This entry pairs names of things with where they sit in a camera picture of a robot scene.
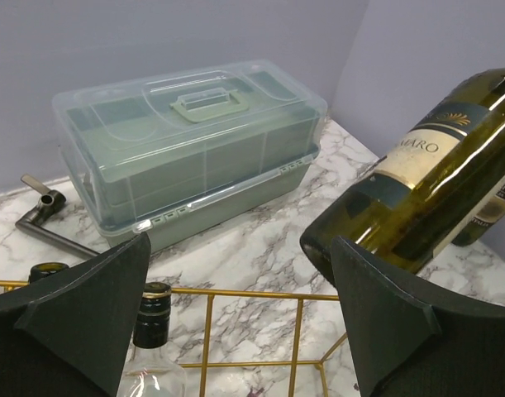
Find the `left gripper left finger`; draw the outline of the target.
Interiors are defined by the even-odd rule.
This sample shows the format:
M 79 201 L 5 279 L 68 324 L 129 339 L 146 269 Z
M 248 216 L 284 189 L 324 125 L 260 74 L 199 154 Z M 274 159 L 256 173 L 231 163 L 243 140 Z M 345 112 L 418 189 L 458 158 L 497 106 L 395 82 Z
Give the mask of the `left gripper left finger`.
M 114 396 L 150 261 L 144 233 L 0 294 L 0 396 Z

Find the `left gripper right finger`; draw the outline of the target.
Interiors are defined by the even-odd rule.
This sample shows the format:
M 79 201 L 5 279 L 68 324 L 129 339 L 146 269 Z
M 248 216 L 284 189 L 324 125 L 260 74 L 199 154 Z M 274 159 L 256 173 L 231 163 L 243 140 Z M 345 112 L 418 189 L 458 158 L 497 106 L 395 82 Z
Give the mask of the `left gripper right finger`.
M 363 396 L 505 396 L 505 307 L 336 237 L 331 265 Z

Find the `green wine bottle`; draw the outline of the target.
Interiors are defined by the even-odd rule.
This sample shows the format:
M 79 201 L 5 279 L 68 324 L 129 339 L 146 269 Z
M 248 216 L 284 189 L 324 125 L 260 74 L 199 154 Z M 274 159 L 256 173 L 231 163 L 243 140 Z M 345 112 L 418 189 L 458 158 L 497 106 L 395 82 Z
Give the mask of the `green wine bottle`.
M 63 270 L 67 270 L 68 268 L 69 265 L 62 262 L 44 262 L 34 265 L 30 268 L 28 283 L 43 280 L 50 275 L 58 274 Z
M 455 87 L 305 229 L 300 246 L 328 281 L 336 237 L 417 273 L 504 185 L 499 68 Z
M 452 243 L 468 246 L 505 216 L 505 162 L 485 161 L 459 188 L 460 204 L 467 218 Z

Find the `clear glass liquor bottle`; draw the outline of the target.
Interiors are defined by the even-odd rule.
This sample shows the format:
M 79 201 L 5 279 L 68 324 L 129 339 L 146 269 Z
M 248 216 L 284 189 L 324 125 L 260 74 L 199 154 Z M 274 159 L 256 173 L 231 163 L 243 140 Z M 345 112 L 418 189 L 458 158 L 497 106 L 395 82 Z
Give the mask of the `clear glass liquor bottle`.
M 172 289 L 164 282 L 145 284 L 117 394 L 119 396 L 185 396 L 185 369 L 170 360 L 169 338 Z

